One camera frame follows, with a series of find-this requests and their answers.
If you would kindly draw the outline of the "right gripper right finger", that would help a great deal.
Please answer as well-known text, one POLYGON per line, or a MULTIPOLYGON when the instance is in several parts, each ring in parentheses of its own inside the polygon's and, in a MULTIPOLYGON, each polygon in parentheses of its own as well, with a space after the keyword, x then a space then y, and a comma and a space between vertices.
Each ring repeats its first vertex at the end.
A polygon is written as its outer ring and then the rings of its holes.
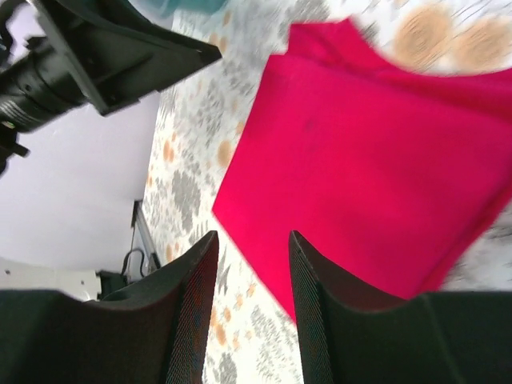
POLYGON ((441 291, 404 300, 289 236, 306 383, 508 383, 511 295, 441 291))

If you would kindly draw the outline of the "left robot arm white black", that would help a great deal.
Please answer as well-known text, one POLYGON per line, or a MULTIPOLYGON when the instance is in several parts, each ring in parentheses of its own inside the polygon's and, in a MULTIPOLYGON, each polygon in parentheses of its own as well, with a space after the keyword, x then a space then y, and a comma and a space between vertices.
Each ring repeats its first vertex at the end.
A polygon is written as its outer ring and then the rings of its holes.
POLYGON ((215 45, 164 29, 128 1, 32 1, 44 34, 10 63, 8 21, 23 1, 1 4, 1 168, 29 150, 27 134, 92 105, 108 116, 220 60, 215 45))

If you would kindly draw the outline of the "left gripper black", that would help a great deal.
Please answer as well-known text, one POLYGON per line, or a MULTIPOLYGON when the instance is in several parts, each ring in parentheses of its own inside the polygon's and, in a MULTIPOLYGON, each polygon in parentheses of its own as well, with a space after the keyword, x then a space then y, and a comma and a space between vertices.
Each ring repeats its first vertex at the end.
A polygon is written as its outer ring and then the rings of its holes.
POLYGON ((188 78, 219 48, 144 18, 128 1, 35 1, 43 30, 10 64, 8 22, 27 1, 1 2, 1 132, 29 133, 84 104, 103 116, 188 78))

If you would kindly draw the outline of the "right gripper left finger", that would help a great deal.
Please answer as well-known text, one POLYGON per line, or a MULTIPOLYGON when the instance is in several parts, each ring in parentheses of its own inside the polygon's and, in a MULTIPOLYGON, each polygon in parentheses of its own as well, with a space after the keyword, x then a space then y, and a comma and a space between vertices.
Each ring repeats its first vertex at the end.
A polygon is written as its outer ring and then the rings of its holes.
POLYGON ((1 293, 4 383, 199 383, 219 240, 99 301, 56 290, 1 293))

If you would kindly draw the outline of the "red t shirt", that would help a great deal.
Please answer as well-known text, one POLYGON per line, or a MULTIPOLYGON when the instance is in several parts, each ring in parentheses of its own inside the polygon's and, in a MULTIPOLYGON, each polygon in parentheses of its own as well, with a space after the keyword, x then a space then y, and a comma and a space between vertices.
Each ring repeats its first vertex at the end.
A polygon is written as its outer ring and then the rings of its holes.
POLYGON ((295 23, 213 206, 288 314, 288 238, 400 298, 437 290, 511 198, 511 72, 391 64, 356 25, 295 23))

